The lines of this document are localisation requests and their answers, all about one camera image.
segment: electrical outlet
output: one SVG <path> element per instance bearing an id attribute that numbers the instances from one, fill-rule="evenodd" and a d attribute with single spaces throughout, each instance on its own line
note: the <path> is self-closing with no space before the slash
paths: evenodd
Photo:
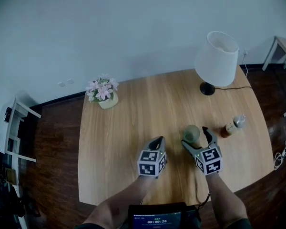
<path id="1" fill-rule="evenodd" d="M 67 80 L 67 83 L 69 83 L 69 84 L 73 84 L 73 83 L 74 83 L 74 80 L 72 80 L 72 79 L 68 79 L 68 80 Z"/>
<path id="2" fill-rule="evenodd" d="M 65 86 L 65 83 L 63 83 L 63 82 L 58 82 L 57 84 L 58 84 L 58 86 L 60 86 L 60 87 L 64 87 L 64 86 Z"/>

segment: bottle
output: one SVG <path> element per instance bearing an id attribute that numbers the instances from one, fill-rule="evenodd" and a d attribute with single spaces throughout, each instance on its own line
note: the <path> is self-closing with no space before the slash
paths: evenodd
<path id="1" fill-rule="evenodd" d="M 226 124 L 220 131 L 222 137 L 228 137 L 235 133 L 240 128 L 244 127 L 246 116 L 244 114 L 234 117 L 233 122 Z"/>

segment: white wall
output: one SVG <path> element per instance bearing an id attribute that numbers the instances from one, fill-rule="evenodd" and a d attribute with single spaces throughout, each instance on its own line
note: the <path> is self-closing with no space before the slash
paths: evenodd
<path id="1" fill-rule="evenodd" d="M 273 36 L 286 37 L 286 0 L 0 0 L 0 84 L 43 103 L 101 73 L 193 68 L 213 30 L 250 49 L 245 63 L 263 63 Z"/>

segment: black lamp base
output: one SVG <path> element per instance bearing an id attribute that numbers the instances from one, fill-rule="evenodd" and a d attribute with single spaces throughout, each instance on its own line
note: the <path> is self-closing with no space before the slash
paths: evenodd
<path id="1" fill-rule="evenodd" d="M 204 95 L 212 95 L 215 92 L 215 87 L 207 82 L 202 82 L 200 84 L 200 91 L 204 94 Z"/>

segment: green cup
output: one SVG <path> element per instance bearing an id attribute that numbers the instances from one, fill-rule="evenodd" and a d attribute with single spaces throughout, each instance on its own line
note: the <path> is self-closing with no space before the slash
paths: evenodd
<path id="1" fill-rule="evenodd" d="M 200 137 L 200 130 L 195 125 L 189 125 L 183 131 L 183 140 L 188 143 L 195 143 L 198 141 Z"/>

